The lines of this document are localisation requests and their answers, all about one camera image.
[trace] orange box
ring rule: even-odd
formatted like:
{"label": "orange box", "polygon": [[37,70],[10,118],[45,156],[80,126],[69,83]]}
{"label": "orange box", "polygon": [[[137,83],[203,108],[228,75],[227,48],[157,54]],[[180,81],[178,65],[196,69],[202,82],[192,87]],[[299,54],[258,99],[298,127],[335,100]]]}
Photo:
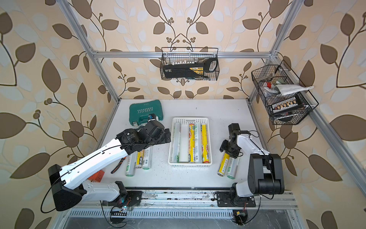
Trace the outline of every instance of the orange box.
{"label": "orange box", "polygon": [[103,178],[104,171],[99,170],[98,172],[94,173],[91,177],[88,178],[91,182],[100,182]]}

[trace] black wire basket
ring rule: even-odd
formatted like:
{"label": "black wire basket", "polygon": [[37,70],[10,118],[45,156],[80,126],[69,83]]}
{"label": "black wire basket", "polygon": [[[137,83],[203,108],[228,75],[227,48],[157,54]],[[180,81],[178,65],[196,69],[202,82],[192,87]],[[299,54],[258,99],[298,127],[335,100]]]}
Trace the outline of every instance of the black wire basket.
{"label": "black wire basket", "polygon": [[218,48],[161,48],[161,79],[217,80]]}
{"label": "black wire basket", "polygon": [[266,96],[268,93],[263,88],[266,85],[274,84],[277,81],[282,81],[285,84],[293,84],[287,74],[289,66],[283,63],[284,62],[282,61],[280,65],[269,64],[252,71],[252,80],[272,124],[297,125],[315,109],[319,103],[310,90],[289,95],[281,95],[278,93]]}

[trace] table surface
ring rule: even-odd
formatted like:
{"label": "table surface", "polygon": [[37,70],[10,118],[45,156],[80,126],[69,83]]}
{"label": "table surface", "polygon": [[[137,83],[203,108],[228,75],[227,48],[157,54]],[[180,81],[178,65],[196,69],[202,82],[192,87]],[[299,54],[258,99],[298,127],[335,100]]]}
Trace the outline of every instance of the table surface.
{"label": "table surface", "polygon": [[[133,128],[128,121],[129,107],[133,103],[149,100],[122,99],[112,120],[103,144],[125,129]],[[207,117],[209,119],[212,165],[209,167],[173,167],[168,164],[169,143],[155,145],[152,152],[152,167],[149,170],[136,169],[133,177],[126,177],[125,160],[117,172],[111,174],[118,161],[105,167],[102,183],[122,181],[125,187],[189,187],[215,188],[231,187],[235,182],[247,180],[249,160],[242,157],[239,161],[236,179],[217,175],[223,152],[220,146],[224,139],[229,139],[228,125],[239,123],[241,130],[256,130],[247,101],[245,99],[210,99],[210,100],[160,100],[164,119],[160,122],[172,130],[174,117]]]}

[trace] white cloth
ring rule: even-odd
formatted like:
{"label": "white cloth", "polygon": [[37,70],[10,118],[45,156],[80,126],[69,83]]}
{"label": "white cloth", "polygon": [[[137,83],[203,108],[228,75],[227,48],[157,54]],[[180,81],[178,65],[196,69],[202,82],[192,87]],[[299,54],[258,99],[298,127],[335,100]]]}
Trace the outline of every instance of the white cloth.
{"label": "white cloth", "polygon": [[295,85],[295,84],[280,84],[280,85],[277,85],[276,87],[280,91],[281,95],[289,95],[289,94],[292,94],[295,92],[307,91],[307,90],[314,88],[314,86],[305,88],[305,87]]}

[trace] aa battery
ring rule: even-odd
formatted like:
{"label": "aa battery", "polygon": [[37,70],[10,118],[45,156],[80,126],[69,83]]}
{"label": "aa battery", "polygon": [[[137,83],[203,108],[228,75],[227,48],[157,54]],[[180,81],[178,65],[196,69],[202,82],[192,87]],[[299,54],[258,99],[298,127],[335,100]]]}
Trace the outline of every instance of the aa battery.
{"label": "aa battery", "polygon": [[143,151],[141,150],[140,152],[137,152],[137,160],[136,160],[136,168],[137,169],[141,169],[142,164],[143,164]]}
{"label": "aa battery", "polygon": [[230,158],[230,156],[227,153],[224,153],[223,159],[222,159],[221,164],[220,164],[220,168],[217,172],[217,174],[221,177],[223,177],[225,175],[225,171],[226,171],[226,167],[227,167],[228,162],[229,162],[229,158]]}
{"label": "aa battery", "polygon": [[149,148],[143,151],[143,164],[142,169],[150,169],[151,168],[151,158],[152,158],[153,147],[150,146]]}
{"label": "aa battery", "polygon": [[136,163],[136,155],[134,152],[128,156],[127,167],[126,167],[126,176],[133,177],[135,175],[135,163]]}
{"label": "aa battery", "polygon": [[236,171],[238,170],[239,159],[240,158],[230,158],[229,167],[227,171],[228,178],[235,179]]}
{"label": "aa battery", "polygon": [[179,150],[180,150],[180,122],[176,122],[174,124],[173,130],[173,155],[172,155],[172,163],[179,163]]}
{"label": "aa battery", "polygon": [[201,123],[194,124],[194,163],[202,163]]}
{"label": "aa battery", "polygon": [[208,154],[206,123],[202,123],[202,160],[203,163],[210,163],[210,157]]}
{"label": "aa battery", "polygon": [[194,124],[189,124],[188,163],[194,163]]}

